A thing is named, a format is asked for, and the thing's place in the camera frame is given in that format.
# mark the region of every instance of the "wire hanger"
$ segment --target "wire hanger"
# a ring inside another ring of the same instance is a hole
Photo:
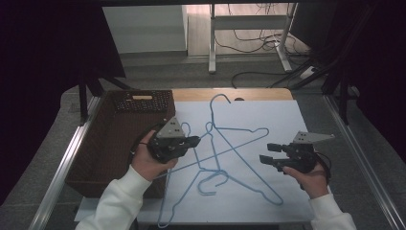
[[[252,130],[252,129],[247,129],[247,128],[217,126],[216,123],[214,122],[214,110],[213,110],[213,102],[214,102],[214,100],[215,100],[217,97],[224,97],[224,98],[227,100],[227,102],[228,102],[229,104],[231,103],[230,100],[227,98],[227,96],[224,95],[224,94],[217,94],[217,95],[215,95],[215,96],[211,99],[211,101],[210,101],[211,121],[206,124],[206,132],[200,137],[200,139],[203,139],[203,138],[205,138],[205,137],[210,137],[210,141],[211,141],[211,145],[212,145],[212,150],[213,150],[213,156],[206,157],[206,158],[203,158],[203,159],[199,159],[197,150],[196,150],[196,149],[193,149],[194,156],[195,156],[195,158],[196,158],[196,161],[195,161],[194,163],[191,163],[191,164],[189,164],[189,165],[187,165],[187,166],[184,166],[184,167],[182,167],[182,168],[179,168],[179,169],[177,169],[177,170],[169,170],[169,172],[168,172],[168,179],[167,179],[167,187],[168,187],[168,185],[169,185],[170,176],[171,176],[172,173],[177,172],[177,171],[180,171],[180,170],[183,170],[183,169],[185,169],[185,168],[187,168],[187,167],[190,167],[190,166],[192,166],[192,165],[195,165],[195,164],[197,164],[197,165],[198,165],[198,168],[199,168],[199,171],[197,172],[197,174],[195,175],[195,177],[193,178],[193,180],[192,180],[191,183],[189,184],[189,186],[188,186],[188,188],[186,189],[186,191],[181,195],[181,197],[179,198],[179,200],[172,206],[172,208],[171,208],[171,216],[170,216],[169,220],[166,222],[166,224],[164,224],[164,223],[161,222],[161,218],[162,218],[164,206],[165,206],[165,203],[166,203],[166,196],[167,196],[167,190],[168,190],[168,189],[165,190],[165,196],[164,196],[164,198],[163,198],[163,200],[162,200],[162,203],[161,203],[161,209],[160,209],[160,214],[159,214],[159,218],[158,218],[158,227],[159,227],[159,228],[165,228],[165,227],[168,227],[168,226],[169,226],[169,224],[171,223],[171,221],[173,220],[173,217],[174,217],[174,215],[175,215],[175,210],[176,210],[177,205],[179,205],[179,204],[182,202],[182,200],[185,198],[186,194],[187,194],[187,193],[189,192],[189,190],[191,189],[192,185],[196,182],[197,177],[198,177],[201,173],[210,173],[209,176],[207,176],[206,178],[200,180],[200,181],[197,183],[197,190],[198,190],[198,192],[199,192],[200,194],[202,194],[203,196],[214,196],[214,195],[215,195],[215,192],[214,192],[214,191],[204,191],[204,189],[203,189],[202,187],[204,186],[205,183],[209,182],[210,180],[212,180],[212,179],[214,179],[214,178],[216,178],[216,177],[218,177],[218,176],[224,176],[224,177],[225,177],[224,181],[222,181],[222,182],[220,182],[220,183],[217,183],[217,184],[215,185],[216,187],[221,186],[221,185],[227,183],[229,180],[232,180],[232,181],[236,182],[237,184],[239,184],[239,185],[245,187],[246,189],[248,189],[248,190],[250,190],[250,191],[252,191],[252,192],[254,192],[254,193],[261,194],[262,197],[263,197],[266,201],[268,201],[268,202],[270,202],[270,203],[272,203],[272,204],[274,204],[274,205],[282,205],[282,204],[283,204],[283,199],[281,198],[281,196],[257,173],[257,171],[242,157],[242,155],[241,155],[241,154],[238,152],[238,150],[237,150],[238,148],[240,148],[240,147],[242,147],[242,146],[248,145],[248,144],[250,144],[250,143],[253,143],[253,142],[255,142],[255,141],[257,141],[257,140],[259,140],[259,139],[261,139],[261,138],[267,136],[267,135],[269,134],[269,129],[268,129],[267,127],[260,127],[260,128],[257,128],[257,129]],[[190,127],[190,125],[187,124],[187,123],[183,123],[182,126],[183,126],[183,125],[188,126],[188,129],[189,129],[188,136],[189,136],[190,133],[191,133],[191,127]],[[251,133],[256,133],[256,132],[258,132],[258,131],[265,131],[265,134],[261,135],[260,137],[254,138],[253,140],[250,140],[250,141],[248,141],[248,142],[245,142],[245,143],[243,143],[243,144],[239,144],[239,145],[233,146],[233,145],[231,144],[231,142],[227,139],[226,135],[224,135],[224,133],[221,132],[221,130],[246,131],[246,132],[251,132]],[[221,138],[228,144],[228,146],[230,147],[229,149],[226,149],[226,150],[224,150],[224,151],[222,151],[222,152],[217,152],[217,150],[216,150],[216,148],[215,148],[215,144],[214,144],[214,136],[213,136],[213,132],[214,132],[214,131],[216,131],[216,132],[221,136]],[[244,183],[244,182],[238,180],[237,178],[231,176],[227,171],[223,170],[223,169],[221,168],[221,164],[220,164],[220,161],[219,161],[219,159],[218,159],[218,155],[223,154],[223,153],[226,153],[226,152],[229,152],[229,151],[231,151],[231,152],[233,152],[234,154],[236,154],[236,155],[238,156],[238,158],[263,182],[263,184],[266,185],[266,187],[267,187],[270,191],[272,191],[273,194],[276,195],[276,197],[278,198],[278,200],[272,200],[271,198],[269,198],[269,197],[265,194],[264,191],[259,190],[259,189],[252,188],[251,186],[247,185],[246,183]],[[206,168],[203,168],[200,163],[203,162],[203,161],[206,161],[206,160],[208,160],[208,159],[212,159],[212,158],[214,158],[214,160],[215,160],[215,169],[206,169]]]

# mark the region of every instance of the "wooden table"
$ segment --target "wooden table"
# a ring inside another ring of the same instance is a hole
[[[208,102],[217,94],[225,94],[230,101],[236,98],[242,98],[244,101],[292,101],[292,95],[287,89],[268,89],[268,88],[178,88],[173,89],[173,98],[176,102]],[[99,103],[100,98],[94,97],[89,104],[90,117],[95,112],[95,108]],[[64,186],[66,174],[72,165],[75,154],[79,148],[84,134],[89,127],[89,122],[84,126],[79,126],[74,134],[68,149],[60,162],[56,174],[45,194],[35,216],[30,229],[45,228],[58,198]]]
[[[216,94],[226,94],[230,100],[242,98],[245,101],[275,101],[293,100],[292,94],[284,88],[185,88],[173,89],[176,102],[204,102],[209,101]]]

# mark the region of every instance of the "gray carpet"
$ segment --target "gray carpet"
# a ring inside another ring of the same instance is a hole
[[[232,76],[240,72],[282,73],[282,67],[276,57],[220,57],[215,75],[208,73],[206,58],[124,56],[122,61],[127,76],[123,82],[141,89],[232,87]],[[244,75],[239,76],[235,84],[238,87],[266,87],[281,78],[282,76]],[[322,83],[323,79],[316,80],[292,93],[294,99],[298,101],[309,131],[332,133],[336,136],[332,142],[316,146],[318,151],[327,154],[333,162],[330,188],[335,193],[340,207],[352,214],[358,229],[392,229],[327,109],[320,93]],[[117,88],[105,81],[102,84],[105,89]],[[279,86],[286,85],[287,82],[283,82]],[[61,109],[48,136],[0,208],[1,229],[29,227],[79,124],[78,105],[78,89],[75,87],[65,92],[61,100]],[[349,103],[349,119],[354,134],[368,153],[372,166],[396,203],[399,213],[406,217],[405,164],[362,115],[354,102]],[[80,200],[81,196],[77,192],[65,186],[46,229],[74,229],[76,224],[73,218]],[[257,229],[253,226],[246,227],[245,229]],[[280,229],[311,228],[308,224],[284,224]]]

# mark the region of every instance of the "brown box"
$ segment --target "brown box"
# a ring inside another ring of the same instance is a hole
[[[128,170],[134,141],[151,125],[175,115],[171,90],[115,90],[101,98],[65,179],[85,197],[101,197]],[[167,178],[155,179],[144,198],[162,198]]]

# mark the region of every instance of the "black panel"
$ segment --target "black panel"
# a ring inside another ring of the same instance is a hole
[[[0,6],[0,202],[18,181],[80,73],[124,77],[102,8],[43,1]]]

